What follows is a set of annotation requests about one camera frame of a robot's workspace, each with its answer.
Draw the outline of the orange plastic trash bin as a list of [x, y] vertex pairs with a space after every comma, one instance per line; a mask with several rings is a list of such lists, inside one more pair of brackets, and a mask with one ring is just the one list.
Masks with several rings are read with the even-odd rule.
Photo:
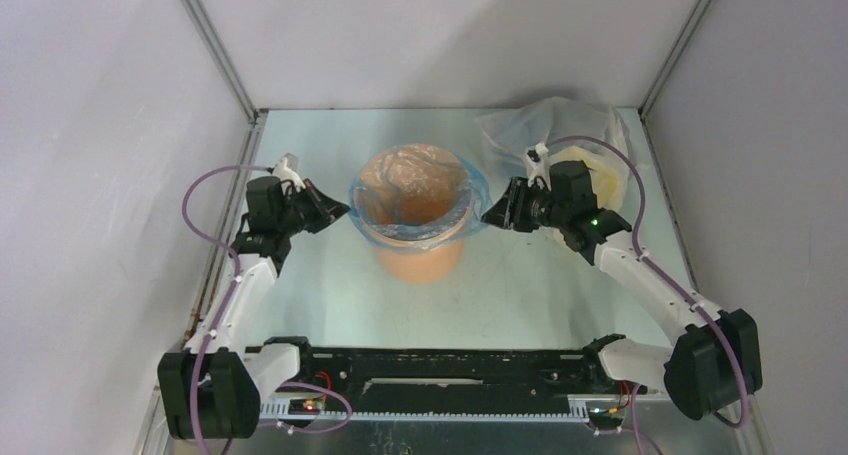
[[385, 150], [360, 170], [350, 198], [355, 226], [393, 277], [432, 283], [458, 265], [477, 196], [450, 151], [421, 143]]

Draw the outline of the blue plastic trash bag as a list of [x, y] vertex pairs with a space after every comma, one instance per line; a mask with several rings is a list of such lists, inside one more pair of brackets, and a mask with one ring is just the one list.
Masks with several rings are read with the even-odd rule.
[[349, 191], [350, 217], [371, 243], [430, 250], [484, 227], [489, 185], [469, 161], [439, 147], [409, 144], [369, 160]]

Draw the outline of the translucent white plastic bag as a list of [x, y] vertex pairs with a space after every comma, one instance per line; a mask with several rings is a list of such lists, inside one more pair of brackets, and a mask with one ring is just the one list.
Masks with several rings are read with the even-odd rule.
[[552, 204], [539, 229], [586, 259], [610, 235], [629, 231], [619, 213], [631, 174], [629, 132], [614, 107], [551, 97], [485, 112], [475, 123], [486, 169], [505, 181], [505, 191], [513, 177], [527, 179], [525, 150], [548, 147]]

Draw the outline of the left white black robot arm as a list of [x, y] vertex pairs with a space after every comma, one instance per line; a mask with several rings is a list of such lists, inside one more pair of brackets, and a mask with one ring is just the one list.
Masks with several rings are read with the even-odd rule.
[[184, 348], [164, 354], [157, 367], [166, 423], [176, 439], [249, 438], [259, 425], [261, 403], [280, 385], [299, 392], [316, 378], [315, 363], [294, 342], [272, 342], [251, 360], [244, 356], [292, 238], [323, 231], [350, 208], [297, 177], [253, 179], [245, 198], [246, 211], [227, 248], [229, 283]]

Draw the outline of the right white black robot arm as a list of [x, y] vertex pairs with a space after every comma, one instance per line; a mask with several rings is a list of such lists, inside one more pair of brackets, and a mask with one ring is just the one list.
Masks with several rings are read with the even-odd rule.
[[749, 411], [750, 395], [763, 386], [753, 317], [743, 309], [722, 309], [664, 272], [639, 244], [635, 229], [599, 206], [583, 162], [558, 162], [548, 178], [512, 178], [481, 220], [521, 233], [557, 230], [569, 249], [628, 289], [668, 338], [667, 348], [623, 335], [587, 345], [591, 358], [581, 377], [588, 389], [606, 393], [620, 381], [634, 382], [667, 394], [692, 420], [733, 403]]

